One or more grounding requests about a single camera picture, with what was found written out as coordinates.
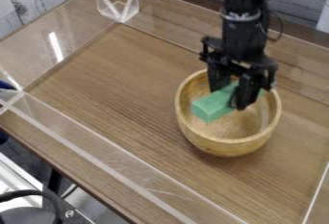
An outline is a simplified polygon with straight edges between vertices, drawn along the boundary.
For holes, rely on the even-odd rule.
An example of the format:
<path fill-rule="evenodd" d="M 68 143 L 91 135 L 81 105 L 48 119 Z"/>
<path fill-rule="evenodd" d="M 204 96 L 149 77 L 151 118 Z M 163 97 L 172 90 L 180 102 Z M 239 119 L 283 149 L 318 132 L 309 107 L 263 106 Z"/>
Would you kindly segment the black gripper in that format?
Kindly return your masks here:
<path fill-rule="evenodd" d="M 238 80 L 228 107 L 242 111 L 258 98 L 260 89 L 274 85 L 278 64 L 265 54 L 269 40 L 269 14 L 252 19 L 222 21 L 222 37 L 204 36 L 199 59 L 207 64 L 210 91 L 215 92 Z"/>

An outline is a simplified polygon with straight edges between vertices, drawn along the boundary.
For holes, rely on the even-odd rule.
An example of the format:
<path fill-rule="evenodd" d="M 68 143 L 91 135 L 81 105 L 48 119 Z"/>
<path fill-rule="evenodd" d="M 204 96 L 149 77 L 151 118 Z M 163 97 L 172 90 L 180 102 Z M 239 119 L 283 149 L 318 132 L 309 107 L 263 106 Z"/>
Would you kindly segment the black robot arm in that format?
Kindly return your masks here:
<path fill-rule="evenodd" d="M 199 59 L 207 64 L 210 91 L 227 87 L 236 77 L 238 86 L 230 94 L 228 106 L 238 111 L 256 101 L 260 90 L 273 89 L 279 68 L 265 53 L 270 22 L 267 2 L 223 0 L 222 35 L 202 38 Z"/>

